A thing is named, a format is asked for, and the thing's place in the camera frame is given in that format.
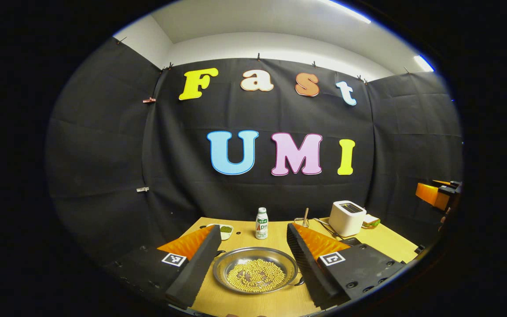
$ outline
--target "table surface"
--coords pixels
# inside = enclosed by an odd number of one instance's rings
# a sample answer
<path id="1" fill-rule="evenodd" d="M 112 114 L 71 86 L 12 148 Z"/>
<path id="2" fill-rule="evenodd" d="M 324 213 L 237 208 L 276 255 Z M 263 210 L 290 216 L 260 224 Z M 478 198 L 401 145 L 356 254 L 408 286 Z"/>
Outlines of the table surface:
<path id="1" fill-rule="evenodd" d="M 320 219 L 325 222 L 328 220 L 328 218 Z M 228 252 L 240 247 L 272 247 L 292 256 L 287 244 L 287 225 L 291 222 L 269 219 L 268 237 L 258 240 L 255 237 L 255 221 L 230 221 L 201 217 L 183 235 L 198 230 L 201 225 L 209 225 L 210 223 L 232 225 L 234 231 L 231 237 L 220 243 L 219 250 Z M 330 233 L 313 219 L 310 220 L 309 228 L 331 237 Z M 374 229 L 361 228 L 360 233 L 350 237 L 356 237 L 361 243 L 366 243 L 399 262 L 408 263 L 417 255 L 414 252 L 417 248 L 414 243 L 383 224 L 379 224 Z M 211 263 L 191 309 L 219 317 L 226 317 L 228 314 L 238 317 L 299 317 L 320 311 L 320 308 L 316 307 L 310 298 L 306 284 L 288 285 L 279 291 L 257 295 L 242 295 L 230 291 L 214 278 L 213 264 L 216 259 L 218 257 Z M 297 283 L 301 276 L 302 273 L 299 270 L 294 283 Z"/>

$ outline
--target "ceiling light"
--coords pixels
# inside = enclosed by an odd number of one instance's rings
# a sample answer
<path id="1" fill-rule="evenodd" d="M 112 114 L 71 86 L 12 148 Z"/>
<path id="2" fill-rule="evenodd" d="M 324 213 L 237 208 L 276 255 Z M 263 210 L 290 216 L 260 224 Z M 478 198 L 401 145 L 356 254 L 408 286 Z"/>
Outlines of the ceiling light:
<path id="1" fill-rule="evenodd" d="M 350 16 L 352 16 L 354 18 L 357 18 L 358 20 L 365 22 L 366 24 L 371 23 L 371 21 L 368 18 L 365 18 L 361 14 L 342 6 L 341 4 L 337 4 L 334 1 L 330 1 L 330 0 L 318 0 L 318 1 L 322 2 L 323 4 L 328 4 L 328 6 L 333 6 L 336 9 L 342 10 L 343 12 L 349 14 Z"/>
<path id="2" fill-rule="evenodd" d="M 414 60 L 418 63 L 422 70 L 424 70 L 424 72 L 433 72 L 433 68 L 431 68 L 430 64 L 426 62 L 422 56 L 414 56 Z"/>

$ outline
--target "silver plate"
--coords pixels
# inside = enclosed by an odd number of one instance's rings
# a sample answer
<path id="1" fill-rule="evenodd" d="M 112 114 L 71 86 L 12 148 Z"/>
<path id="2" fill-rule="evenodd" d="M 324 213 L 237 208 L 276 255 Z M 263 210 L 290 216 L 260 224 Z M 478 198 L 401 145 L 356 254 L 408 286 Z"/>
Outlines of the silver plate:
<path id="1" fill-rule="evenodd" d="M 283 270 L 283 273 L 285 274 L 283 281 L 269 291 L 260 292 L 242 291 L 233 287 L 227 281 L 226 277 L 228 273 L 232 271 L 235 265 L 243 264 L 247 261 L 253 261 L 256 259 L 262 259 L 263 261 L 275 263 L 275 265 Z M 227 289 L 242 294 L 255 295 L 271 293 L 272 291 L 277 291 L 287 286 L 289 283 L 294 281 L 294 278 L 298 273 L 298 266 L 294 259 L 283 251 L 271 249 L 269 247 L 242 247 L 240 249 L 224 253 L 224 255 L 221 256 L 213 265 L 213 273 L 215 275 L 215 279 L 217 279 L 217 281 Z"/>

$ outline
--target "white wall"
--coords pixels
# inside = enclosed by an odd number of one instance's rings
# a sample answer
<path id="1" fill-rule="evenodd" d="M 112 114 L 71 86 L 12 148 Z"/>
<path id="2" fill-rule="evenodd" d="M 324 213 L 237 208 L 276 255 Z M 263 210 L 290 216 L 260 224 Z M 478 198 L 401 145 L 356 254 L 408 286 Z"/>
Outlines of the white wall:
<path id="1" fill-rule="evenodd" d="M 157 67 L 169 66 L 169 63 L 165 63 L 165 57 L 173 43 L 151 15 L 133 22 L 113 37 L 119 41 L 126 37 L 123 41 L 124 44 L 130 46 Z"/>
<path id="2" fill-rule="evenodd" d="M 368 81 L 394 75 L 379 64 L 339 46 L 310 38 L 268 32 L 226 33 L 173 44 L 163 64 L 181 65 L 223 58 L 288 60 L 328 68 Z"/>

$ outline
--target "pink letter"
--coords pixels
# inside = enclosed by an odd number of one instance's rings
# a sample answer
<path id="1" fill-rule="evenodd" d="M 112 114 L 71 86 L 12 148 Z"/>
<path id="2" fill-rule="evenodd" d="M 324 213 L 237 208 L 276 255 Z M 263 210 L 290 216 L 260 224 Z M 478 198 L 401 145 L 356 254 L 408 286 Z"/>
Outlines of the pink letter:
<path id="1" fill-rule="evenodd" d="M 288 174 L 288 168 L 285 167 L 285 159 L 289 162 L 290 169 L 294 174 L 298 173 L 302 161 L 305 161 L 302 174 L 315 175 L 322 172 L 320 167 L 320 142 L 322 135 L 307 134 L 300 149 L 296 147 L 290 134 L 275 133 L 271 136 L 277 147 L 275 168 L 271 174 L 275 176 L 284 176 Z"/>

